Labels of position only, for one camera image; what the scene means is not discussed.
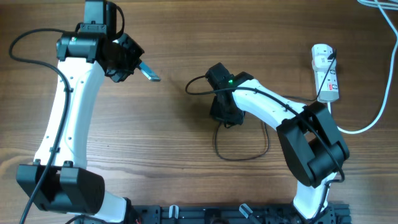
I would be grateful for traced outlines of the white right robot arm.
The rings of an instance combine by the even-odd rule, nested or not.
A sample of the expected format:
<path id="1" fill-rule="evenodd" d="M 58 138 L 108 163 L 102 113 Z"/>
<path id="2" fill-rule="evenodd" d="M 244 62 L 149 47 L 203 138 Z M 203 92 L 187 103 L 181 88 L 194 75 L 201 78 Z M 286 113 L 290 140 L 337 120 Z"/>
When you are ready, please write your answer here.
<path id="1" fill-rule="evenodd" d="M 326 106 L 290 101 L 252 75 L 233 75 L 222 63 L 205 73 L 215 94 L 211 115 L 226 127 L 253 114 L 277 132 L 287 167 L 298 181 L 294 209 L 309 223 L 321 219 L 331 184 L 343 182 L 349 149 Z"/>

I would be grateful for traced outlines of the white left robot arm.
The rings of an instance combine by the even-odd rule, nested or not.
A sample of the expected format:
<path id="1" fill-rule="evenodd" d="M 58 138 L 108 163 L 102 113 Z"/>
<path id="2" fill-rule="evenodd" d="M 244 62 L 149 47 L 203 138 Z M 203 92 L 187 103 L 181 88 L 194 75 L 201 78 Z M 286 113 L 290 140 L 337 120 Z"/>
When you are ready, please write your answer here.
<path id="1" fill-rule="evenodd" d="M 102 176 L 87 170 L 86 144 L 93 108 L 106 77 L 118 83 L 139 69 L 158 76 L 141 60 L 143 49 L 116 27 L 124 14 L 110 1 L 87 1 L 83 22 L 57 41 L 55 99 L 44 139 L 31 165 L 16 180 L 39 210 L 69 213 L 75 221 L 140 223 L 127 198 L 105 189 Z"/>

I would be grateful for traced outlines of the light blue smartphone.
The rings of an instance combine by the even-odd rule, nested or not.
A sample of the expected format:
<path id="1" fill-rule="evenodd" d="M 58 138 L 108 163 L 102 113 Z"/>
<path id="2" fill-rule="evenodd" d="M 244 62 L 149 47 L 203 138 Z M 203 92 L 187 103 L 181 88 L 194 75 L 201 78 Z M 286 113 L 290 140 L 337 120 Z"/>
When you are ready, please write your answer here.
<path id="1" fill-rule="evenodd" d="M 148 66 L 144 61 L 141 61 L 138 65 L 138 69 L 151 81 L 159 82 L 161 78 Z"/>

